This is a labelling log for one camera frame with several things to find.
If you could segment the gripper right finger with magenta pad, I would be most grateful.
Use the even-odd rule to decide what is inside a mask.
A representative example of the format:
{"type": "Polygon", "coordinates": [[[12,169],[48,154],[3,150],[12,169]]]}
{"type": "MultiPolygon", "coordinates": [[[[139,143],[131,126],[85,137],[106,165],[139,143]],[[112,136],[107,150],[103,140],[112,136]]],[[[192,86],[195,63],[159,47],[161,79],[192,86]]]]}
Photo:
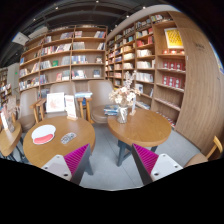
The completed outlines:
{"type": "Polygon", "coordinates": [[[182,169],[167,154],[156,154],[137,144],[132,145],[132,155],[143,185],[147,185],[182,169]]]}

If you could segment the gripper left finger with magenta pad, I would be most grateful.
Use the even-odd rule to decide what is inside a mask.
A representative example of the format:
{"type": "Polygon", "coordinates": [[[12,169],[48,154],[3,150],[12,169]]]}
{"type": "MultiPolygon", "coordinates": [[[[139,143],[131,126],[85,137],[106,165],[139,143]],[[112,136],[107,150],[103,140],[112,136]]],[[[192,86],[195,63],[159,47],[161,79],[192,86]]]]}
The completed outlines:
{"type": "Polygon", "coordinates": [[[54,156],[42,169],[79,185],[89,165],[90,155],[90,145],[86,144],[65,156],[54,156]]]}

